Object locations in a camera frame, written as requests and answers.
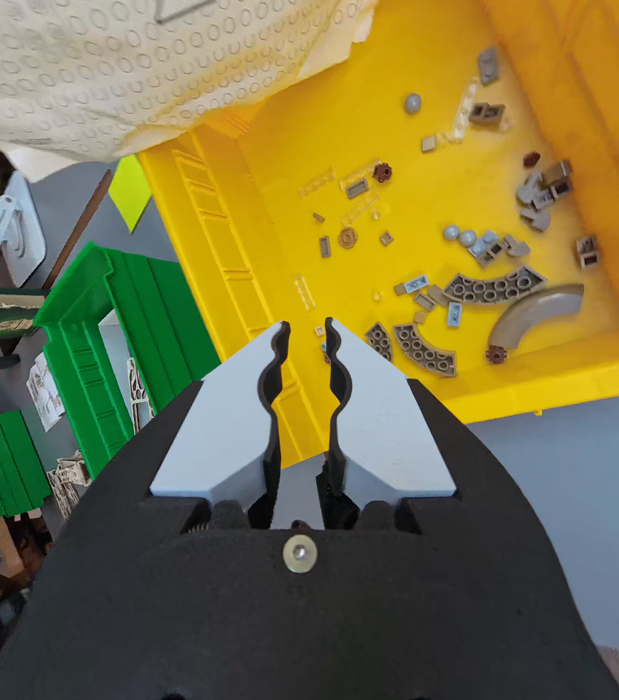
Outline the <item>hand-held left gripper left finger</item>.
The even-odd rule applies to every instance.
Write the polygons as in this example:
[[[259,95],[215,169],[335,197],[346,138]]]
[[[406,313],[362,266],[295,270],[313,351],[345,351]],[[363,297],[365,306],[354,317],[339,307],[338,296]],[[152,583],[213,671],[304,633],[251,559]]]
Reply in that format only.
[[[290,324],[272,324],[201,381],[150,492],[235,502],[256,529],[269,529],[281,473],[278,416]]]

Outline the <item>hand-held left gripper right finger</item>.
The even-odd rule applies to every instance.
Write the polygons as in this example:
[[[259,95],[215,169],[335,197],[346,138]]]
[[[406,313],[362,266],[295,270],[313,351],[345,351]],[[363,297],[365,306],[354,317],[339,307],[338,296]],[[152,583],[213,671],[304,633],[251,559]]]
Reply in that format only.
[[[317,477],[327,530],[352,529],[369,503],[448,498],[454,479],[422,415],[409,378],[339,320],[325,320],[330,390],[329,446]]]

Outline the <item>lego pieces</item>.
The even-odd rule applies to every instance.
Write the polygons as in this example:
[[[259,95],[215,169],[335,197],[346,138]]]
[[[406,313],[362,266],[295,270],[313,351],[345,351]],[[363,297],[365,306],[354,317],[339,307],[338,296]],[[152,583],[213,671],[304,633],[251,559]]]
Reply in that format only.
[[[300,85],[291,99],[308,127],[297,162],[340,178],[293,214],[293,271],[315,307],[293,322],[303,381],[329,377],[327,316],[421,381],[464,386],[518,347],[534,351],[592,330],[595,277],[568,247],[582,232],[570,204],[541,186],[543,146],[509,66],[490,87],[469,80],[469,54],[408,75],[362,51]]]

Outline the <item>yellow plastic bin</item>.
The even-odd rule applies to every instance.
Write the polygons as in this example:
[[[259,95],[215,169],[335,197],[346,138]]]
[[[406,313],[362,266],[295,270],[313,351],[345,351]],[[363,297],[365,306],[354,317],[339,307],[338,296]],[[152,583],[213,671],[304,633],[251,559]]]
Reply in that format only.
[[[413,321],[420,275],[585,285],[501,366],[504,305],[428,314],[457,377],[395,364],[463,422],[619,396],[619,1],[380,1],[346,62],[140,159],[220,360],[291,325],[283,466],[328,446],[317,329]]]

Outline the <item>white printed sheet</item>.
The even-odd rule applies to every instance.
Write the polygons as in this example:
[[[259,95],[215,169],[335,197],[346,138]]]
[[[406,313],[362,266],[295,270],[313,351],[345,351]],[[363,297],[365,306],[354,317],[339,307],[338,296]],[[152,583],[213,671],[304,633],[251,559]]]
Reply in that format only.
[[[84,491],[91,483],[92,477],[80,450],[68,458],[57,460],[57,467],[45,473],[51,493],[64,521],[68,521]]]
[[[127,359],[125,404],[129,409],[129,417],[136,435],[154,419],[155,411],[134,357]]]

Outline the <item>green plastic bin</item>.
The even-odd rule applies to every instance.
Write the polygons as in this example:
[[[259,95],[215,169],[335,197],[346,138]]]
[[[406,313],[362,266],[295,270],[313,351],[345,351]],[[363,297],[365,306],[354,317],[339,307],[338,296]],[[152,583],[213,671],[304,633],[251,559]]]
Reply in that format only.
[[[41,508],[52,494],[21,411],[0,414],[0,517]]]
[[[111,311],[155,415],[220,364],[178,263],[88,243],[35,325],[46,333],[43,352],[93,478],[134,436],[99,329]]]

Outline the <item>neon yellow sticky label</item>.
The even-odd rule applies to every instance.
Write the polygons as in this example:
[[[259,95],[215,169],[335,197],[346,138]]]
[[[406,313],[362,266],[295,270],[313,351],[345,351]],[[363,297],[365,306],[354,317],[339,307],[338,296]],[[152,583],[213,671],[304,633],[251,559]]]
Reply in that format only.
[[[108,194],[133,234],[152,197],[137,154],[123,157],[115,168]]]

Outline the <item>white document stand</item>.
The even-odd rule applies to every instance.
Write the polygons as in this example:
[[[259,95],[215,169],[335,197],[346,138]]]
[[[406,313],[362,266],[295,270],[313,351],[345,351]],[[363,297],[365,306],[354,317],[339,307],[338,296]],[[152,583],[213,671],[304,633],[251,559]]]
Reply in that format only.
[[[46,241],[27,180],[14,171],[0,196],[0,253],[20,288],[46,256]]]

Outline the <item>large crumpled paper bag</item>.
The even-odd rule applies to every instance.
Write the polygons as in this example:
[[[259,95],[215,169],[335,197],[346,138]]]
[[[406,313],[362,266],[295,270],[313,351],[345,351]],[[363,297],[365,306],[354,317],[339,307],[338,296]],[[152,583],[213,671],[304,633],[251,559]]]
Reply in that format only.
[[[31,182],[347,60],[377,1],[0,1],[0,152]]]

